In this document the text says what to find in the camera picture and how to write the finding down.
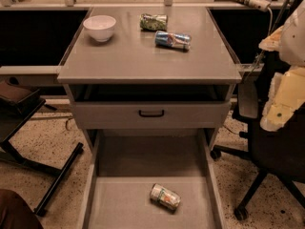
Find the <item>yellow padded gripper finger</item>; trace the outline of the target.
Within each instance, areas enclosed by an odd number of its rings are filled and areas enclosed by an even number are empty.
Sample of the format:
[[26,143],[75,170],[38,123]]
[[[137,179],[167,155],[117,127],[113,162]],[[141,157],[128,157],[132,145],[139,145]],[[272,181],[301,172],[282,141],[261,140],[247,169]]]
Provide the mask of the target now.
[[258,47],[266,52],[279,52],[282,31],[283,27],[280,26],[266,38],[262,39],[261,42],[258,44]]
[[292,66],[285,73],[275,73],[268,97],[260,127],[268,132],[276,132],[305,103],[305,68]]

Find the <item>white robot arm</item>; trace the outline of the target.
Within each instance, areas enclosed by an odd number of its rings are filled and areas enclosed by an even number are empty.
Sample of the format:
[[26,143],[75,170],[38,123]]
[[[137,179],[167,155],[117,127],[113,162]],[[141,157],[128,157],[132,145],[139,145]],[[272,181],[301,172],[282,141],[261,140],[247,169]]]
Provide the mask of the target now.
[[305,0],[259,48],[278,52],[280,60],[290,65],[287,72],[274,74],[260,120],[262,129],[276,132],[305,102]]

